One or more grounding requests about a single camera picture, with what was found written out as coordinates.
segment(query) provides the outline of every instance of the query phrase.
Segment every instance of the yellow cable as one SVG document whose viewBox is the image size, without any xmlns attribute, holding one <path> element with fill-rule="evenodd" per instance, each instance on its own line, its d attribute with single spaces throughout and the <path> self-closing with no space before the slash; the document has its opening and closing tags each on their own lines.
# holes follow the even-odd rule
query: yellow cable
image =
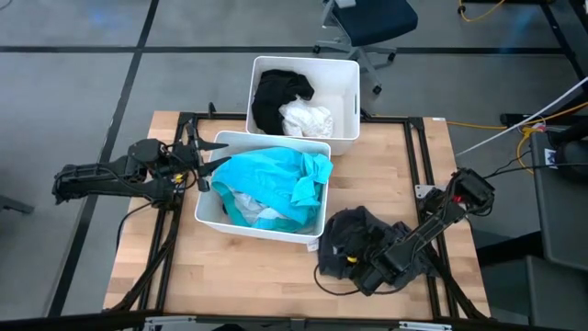
<svg viewBox="0 0 588 331">
<path fill-rule="evenodd" d="M 567 114 L 567 113 L 569 113 L 569 112 L 573 112 L 573 111 L 574 111 L 574 110 L 576 110 L 576 109 L 583 108 L 583 107 L 586 107 L 586 106 L 588 106 L 588 101 L 587 101 L 587 102 L 584 102 L 584 103 L 582 103 L 581 105 L 578 105 L 578 106 L 576 106 L 576 107 L 572 107 L 572 108 L 570 108 L 570 109 L 563 110 L 563 111 L 562 111 L 562 112 L 560 112 L 560 113 L 557 113 L 557 114 L 554 114 L 554 115 L 551 115 L 551 116 L 547 116 L 547 117 L 546 117 L 546 118 L 544 118 L 544 119 L 541 119 L 541 120 L 531 120 L 531 121 L 529 121 L 529 122 L 525 123 L 525 125 L 527 125 L 527 124 L 535 124 L 535 123 L 540 123 L 540 122 L 542 122 L 542 121 L 544 121 L 544 120 L 551 120 L 551 119 L 555 119 L 555 118 L 557 118 L 557 117 L 559 117 L 559 116 L 561 116 L 561 115 L 565 115 L 565 114 Z"/>
<path fill-rule="evenodd" d="M 546 121 L 546 120 L 552 120 L 552 119 L 555 119 L 555 118 L 557 118 L 559 116 L 562 116 L 562 115 L 571 113 L 574 110 L 577 110 L 579 108 L 583 108 L 583 107 L 586 107 L 586 106 L 588 106 L 588 101 L 586 101 L 586 102 L 584 102 L 584 103 L 582 103 L 582 104 L 580 104 L 578 106 L 575 106 L 575 107 L 572 107 L 572 108 L 569 108 L 569 109 L 565 109 L 562 112 L 559 112 L 557 114 L 553 114 L 553 115 L 547 116 L 544 119 L 528 121 L 527 123 L 525 123 L 525 125 L 540 123 L 540 122 L 543 122 L 543 121 Z M 452 120 L 448 120 L 447 121 L 447 124 L 464 126 L 464 127 L 468 127 L 468 128 L 474 128 L 474 129 L 487 129 L 487 130 L 505 130 L 506 129 L 505 126 L 478 125 L 478 124 L 472 124 L 472 123 L 466 123 L 466 122 L 458 122 L 458 121 L 452 121 Z"/>
<path fill-rule="evenodd" d="M 465 126 L 465 127 L 474 128 L 474 129 L 487 129 L 487 130 L 504 130 L 504 129 L 506 129 L 505 126 L 478 125 L 478 124 L 470 124 L 470 123 L 465 123 L 465 122 L 456 122 L 456 121 L 452 121 L 452 120 L 448 120 L 447 124 Z"/>
<path fill-rule="evenodd" d="M 463 10 L 459 10 L 459 13 L 461 15 L 461 18 L 463 18 L 463 20 L 465 20 L 466 22 L 475 22 L 477 20 L 481 20 L 485 17 L 487 17 L 489 14 L 491 14 L 494 10 L 496 10 L 496 8 L 498 8 L 499 6 L 501 6 L 506 0 L 502 0 L 501 2 L 499 2 L 498 4 L 494 5 L 494 7 L 490 8 L 489 11 L 487 11 L 486 13 L 475 17 L 475 18 L 467 18 L 466 15 L 464 14 L 465 12 L 465 6 L 463 6 L 462 1 L 459 0 L 459 8 L 464 8 Z"/>
<path fill-rule="evenodd" d="M 533 132 L 540 132 L 541 130 L 533 129 L 533 128 L 523 128 L 523 138 L 516 146 L 516 161 L 522 167 L 526 167 L 525 163 L 523 162 L 523 156 L 521 155 L 521 149 L 523 148 L 523 144 L 529 139 L 531 133 Z M 533 175 L 533 170 L 525 169 L 525 171 L 531 175 Z"/>
</svg>

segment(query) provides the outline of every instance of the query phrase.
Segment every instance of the butcher block tabletop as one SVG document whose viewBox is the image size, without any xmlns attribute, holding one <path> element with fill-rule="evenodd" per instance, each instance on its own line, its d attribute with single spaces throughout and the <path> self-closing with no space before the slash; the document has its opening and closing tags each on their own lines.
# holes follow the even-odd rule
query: butcher block tabletop
<svg viewBox="0 0 588 331">
<path fill-rule="evenodd" d="M 172 143 L 179 112 L 156 111 L 149 138 Z M 444 185 L 456 170 L 447 124 L 424 118 L 435 183 Z M 245 131 L 244 120 L 200 120 L 198 133 L 213 142 L 218 131 Z M 424 171 L 418 136 L 413 133 L 419 175 Z M 208 154 L 203 153 L 205 160 Z M 361 135 L 342 156 L 333 156 L 327 217 L 345 208 L 366 206 L 386 223 L 403 221 L 416 227 L 417 216 L 402 125 L 362 123 Z M 333 296 L 314 283 L 316 252 L 307 246 L 218 232 L 194 218 L 198 189 L 186 192 L 164 311 L 170 314 L 297 316 L 366 319 L 430 319 L 425 276 L 392 295 L 361 293 Z M 145 203 L 132 199 L 129 210 Z M 104 307 L 118 303 L 144 271 L 149 255 L 156 209 L 144 209 L 126 221 L 108 284 Z M 476 307 L 490 315 L 481 271 L 468 222 L 445 231 L 451 271 Z M 154 307 L 158 274 L 152 282 L 148 307 Z M 331 291 L 351 291 L 350 280 L 320 276 Z M 443 315 L 447 300 L 441 279 L 437 288 Z"/>
</svg>

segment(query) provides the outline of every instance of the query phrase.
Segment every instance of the black garment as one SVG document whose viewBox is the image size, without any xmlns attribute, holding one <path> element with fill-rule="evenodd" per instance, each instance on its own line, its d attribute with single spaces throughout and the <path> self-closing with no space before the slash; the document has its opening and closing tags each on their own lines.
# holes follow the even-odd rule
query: black garment
<svg viewBox="0 0 588 331">
<path fill-rule="evenodd" d="M 261 74 L 254 104 L 251 106 L 257 128 L 267 134 L 284 135 L 279 107 L 300 96 L 312 99 L 314 89 L 304 74 L 283 70 L 268 70 Z"/>
<path fill-rule="evenodd" d="M 393 225 L 384 223 L 364 206 L 339 211 L 324 226 L 319 241 L 319 271 L 322 275 L 338 279 L 349 278 L 355 264 L 348 262 L 347 257 L 361 260 L 369 245 L 393 243 L 410 231 L 403 222 Z M 436 274 L 423 250 L 414 255 L 413 265 L 391 285 L 396 289 L 402 288 L 422 273 Z"/>
</svg>

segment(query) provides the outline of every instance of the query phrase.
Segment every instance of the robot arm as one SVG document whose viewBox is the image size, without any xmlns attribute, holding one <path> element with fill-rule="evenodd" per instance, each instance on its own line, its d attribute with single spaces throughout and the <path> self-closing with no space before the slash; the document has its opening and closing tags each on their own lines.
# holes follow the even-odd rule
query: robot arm
<svg viewBox="0 0 588 331">
<path fill-rule="evenodd" d="M 168 146 L 156 139 L 144 139 L 129 147 L 127 155 L 114 162 L 66 165 L 55 176 L 52 193 L 57 204 L 97 194 L 142 197 L 154 207 L 165 206 L 172 203 L 187 172 L 195 175 L 194 183 L 198 183 L 200 191 L 210 190 L 204 178 L 229 158 L 204 163 L 200 151 L 226 146 L 226 143 L 203 141 L 194 124 L 188 123 L 187 144 Z"/>
<path fill-rule="evenodd" d="M 434 188 L 420 201 L 420 210 L 428 214 L 426 221 L 400 240 L 381 240 L 366 247 L 353 267 L 350 279 L 365 295 L 373 294 L 383 283 L 394 284 L 413 265 L 417 253 L 433 239 L 468 213 L 489 211 L 494 201 L 494 188 L 470 169 L 453 174 L 445 192 Z M 387 238 L 372 230 L 373 237 Z"/>
</svg>

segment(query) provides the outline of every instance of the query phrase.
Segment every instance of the white plastic bin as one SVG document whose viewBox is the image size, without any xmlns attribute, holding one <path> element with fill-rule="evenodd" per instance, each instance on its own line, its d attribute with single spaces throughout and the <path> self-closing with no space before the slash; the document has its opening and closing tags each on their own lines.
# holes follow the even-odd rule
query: white plastic bin
<svg viewBox="0 0 588 331">
<path fill-rule="evenodd" d="M 282 136 L 220 131 L 214 139 L 214 142 L 227 143 L 229 146 L 212 151 L 209 161 L 269 147 L 289 147 L 303 153 L 323 154 L 331 159 L 331 147 L 326 143 L 310 142 Z M 322 188 L 322 204 L 317 213 L 314 229 L 311 234 L 288 234 L 233 225 L 229 217 L 222 211 L 221 197 L 213 188 L 209 192 L 200 193 L 194 216 L 197 221 L 227 234 L 241 234 L 291 243 L 308 244 L 320 237 L 324 229 L 328 186 L 329 183 L 327 182 Z"/>
<path fill-rule="evenodd" d="M 333 137 L 302 139 L 324 142 L 331 145 L 333 155 L 342 155 L 359 137 L 359 65 L 355 61 L 307 59 L 293 57 L 259 56 L 254 61 L 254 70 L 249 89 L 246 129 L 249 133 L 264 132 L 257 128 L 251 105 L 255 91 L 264 71 L 279 69 L 304 74 L 314 96 L 311 106 L 328 108 L 333 115 Z"/>
</svg>

